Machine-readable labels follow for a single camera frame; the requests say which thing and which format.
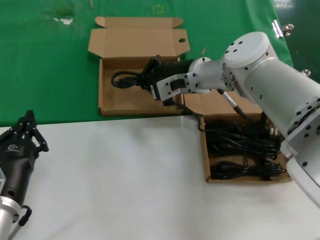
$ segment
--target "metal clip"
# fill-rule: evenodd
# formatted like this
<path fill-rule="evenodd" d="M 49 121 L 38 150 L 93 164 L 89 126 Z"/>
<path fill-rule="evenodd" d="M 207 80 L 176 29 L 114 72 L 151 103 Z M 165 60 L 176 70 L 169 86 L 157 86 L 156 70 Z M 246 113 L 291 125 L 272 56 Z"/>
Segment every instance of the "metal clip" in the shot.
<path fill-rule="evenodd" d="M 272 26 L 277 38 L 283 38 L 284 34 L 286 36 L 290 36 L 292 29 L 295 28 L 295 26 L 291 23 L 280 26 L 277 20 L 272 21 Z"/>
<path fill-rule="evenodd" d="M 286 36 L 290 36 L 291 35 L 291 31 L 292 29 L 294 29 L 295 26 L 291 23 L 287 24 L 287 25 L 283 25 L 280 26 L 281 31 L 286 35 Z"/>

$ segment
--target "power cord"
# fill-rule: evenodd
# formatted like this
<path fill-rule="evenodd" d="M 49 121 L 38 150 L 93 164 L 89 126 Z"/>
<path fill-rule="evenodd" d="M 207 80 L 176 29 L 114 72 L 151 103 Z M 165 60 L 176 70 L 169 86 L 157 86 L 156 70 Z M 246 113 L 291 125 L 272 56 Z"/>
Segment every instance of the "power cord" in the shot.
<path fill-rule="evenodd" d="M 215 156 L 246 155 L 275 160 L 280 153 L 279 135 L 270 134 L 266 122 L 246 124 L 216 120 L 205 125 L 206 145 Z"/>
<path fill-rule="evenodd" d="M 117 80 L 115 80 L 116 77 L 120 75 L 131 75 L 131 76 L 125 76 L 121 77 Z M 111 77 L 111 84 L 112 86 L 118 88 L 118 89 L 128 89 L 133 86 L 136 86 L 139 82 L 139 78 L 142 78 L 142 74 L 134 71 L 118 71 Z"/>
<path fill-rule="evenodd" d="M 219 161 L 210 167 L 211 179 L 228 180 L 243 176 L 261 177 L 264 181 L 270 181 L 287 170 L 280 163 L 269 165 L 238 164 L 231 161 Z"/>
<path fill-rule="evenodd" d="M 244 164 L 219 161 L 210 166 L 212 179 L 227 180 L 241 176 L 257 176 L 265 181 L 285 173 L 280 163 L 274 163 L 280 153 L 281 138 L 270 134 L 267 122 L 238 124 L 216 120 L 205 125 L 208 152 L 216 157 L 243 156 Z M 248 157 L 255 160 L 249 165 Z"/>

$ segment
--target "screw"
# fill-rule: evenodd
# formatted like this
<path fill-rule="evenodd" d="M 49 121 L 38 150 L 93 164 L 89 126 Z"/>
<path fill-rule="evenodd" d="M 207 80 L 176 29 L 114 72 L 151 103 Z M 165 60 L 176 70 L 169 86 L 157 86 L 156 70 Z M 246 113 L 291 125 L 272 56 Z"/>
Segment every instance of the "screw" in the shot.
<path fill-rule="evenodd" d="M 302 70 L 302 72 L 301 72 L 303 75 L 305 75 L 306 77 L 309 77 L 310 75 L 311 75 L 311 71 L 310 70 L 308 70 L 308 69 L 304 69 L 304 70 Z"/>

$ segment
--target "white robotic arm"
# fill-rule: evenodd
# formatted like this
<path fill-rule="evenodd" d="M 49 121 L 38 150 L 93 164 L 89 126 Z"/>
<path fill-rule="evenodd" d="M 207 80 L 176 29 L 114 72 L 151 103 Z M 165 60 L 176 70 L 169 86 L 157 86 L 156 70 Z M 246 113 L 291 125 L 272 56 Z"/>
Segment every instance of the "white robotic arm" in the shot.
<path fill-rule="evenodd" d="M 118 75 L 115 87 L 124 83 L 115 80 Z M 287 171 L 320 208 L 320 85 L 281 62 L 265 33 L 241 36 L 220 61 L 202 57 L 165 65 L 154 58 L 134 85 L 164 103 L 180 93 L 218 90 L 235 108 L 226 90 L 258 104 L 285 137 Z"/>

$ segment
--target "robotic arm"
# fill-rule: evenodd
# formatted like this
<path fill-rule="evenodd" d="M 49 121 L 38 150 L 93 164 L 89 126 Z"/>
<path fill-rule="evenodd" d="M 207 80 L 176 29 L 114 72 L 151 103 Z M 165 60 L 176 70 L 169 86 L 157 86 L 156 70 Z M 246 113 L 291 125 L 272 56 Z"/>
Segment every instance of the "robotic arm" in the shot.
<path fill-rule="evenodd" d="M 0 240 L 12 240 L 29 220 L 32 210 L 24 205 L 29 180 L 39 153 L 48 151 L 32 110 L 0 135 Z M 17 225 L 10 233 L 15 222 Z"/>
<path fill-rule="evenodd" d="M 140 86 L 154 99 L 169 105 L 180 93 L 218 92 L 237 111 L 225 91 L 258 104 L 285 140 L 281 151 L 287 171 L 320 208 L 320 85 L 281 62 L 267 35 L 251 32 L 235 40 L 220 61 L 208 57 L 176 63 L 161 63 L 153 57 L 135 77 L 115 78 L 117 88 Z"/>

